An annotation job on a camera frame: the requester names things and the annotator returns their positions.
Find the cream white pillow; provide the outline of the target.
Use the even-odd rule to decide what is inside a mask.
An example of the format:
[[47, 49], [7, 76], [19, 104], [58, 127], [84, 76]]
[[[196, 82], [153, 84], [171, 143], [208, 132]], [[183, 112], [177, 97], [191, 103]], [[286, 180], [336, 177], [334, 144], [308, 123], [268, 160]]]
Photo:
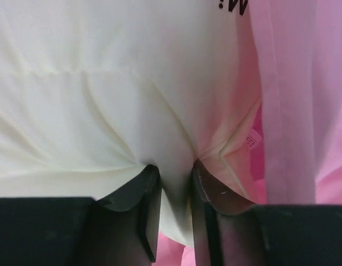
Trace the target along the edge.
[[0, 197], [102, 198], [158, 167], [162, 233], [191, 245], [196, 159], [257, 199], [246, 1], [0, 1]]

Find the pink pillowcase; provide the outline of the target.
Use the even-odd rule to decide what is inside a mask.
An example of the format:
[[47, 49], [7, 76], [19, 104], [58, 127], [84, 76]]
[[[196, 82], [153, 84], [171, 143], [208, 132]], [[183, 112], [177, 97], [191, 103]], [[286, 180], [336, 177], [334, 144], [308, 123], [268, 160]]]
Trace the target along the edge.
[[155, 1], [157, 265], [194, 265], [196, 159], [261, 206], [342, 204], [342, 1]]

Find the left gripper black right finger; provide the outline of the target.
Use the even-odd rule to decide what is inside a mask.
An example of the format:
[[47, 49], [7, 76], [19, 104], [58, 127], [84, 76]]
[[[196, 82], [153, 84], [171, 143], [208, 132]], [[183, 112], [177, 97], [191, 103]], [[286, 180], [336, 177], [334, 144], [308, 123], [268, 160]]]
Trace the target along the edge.
[[342, 265], [342, 205], [255, 204], [192, 169], [197, 265]]

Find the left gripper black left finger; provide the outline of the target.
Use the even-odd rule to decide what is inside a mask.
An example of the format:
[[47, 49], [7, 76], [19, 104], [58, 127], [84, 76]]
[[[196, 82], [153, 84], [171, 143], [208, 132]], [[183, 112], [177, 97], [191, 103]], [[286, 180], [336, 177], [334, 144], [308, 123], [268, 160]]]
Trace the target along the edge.
[[100, 200], [0, 198], [0, 265], [151, 265], [160, 203], [153, 165]]

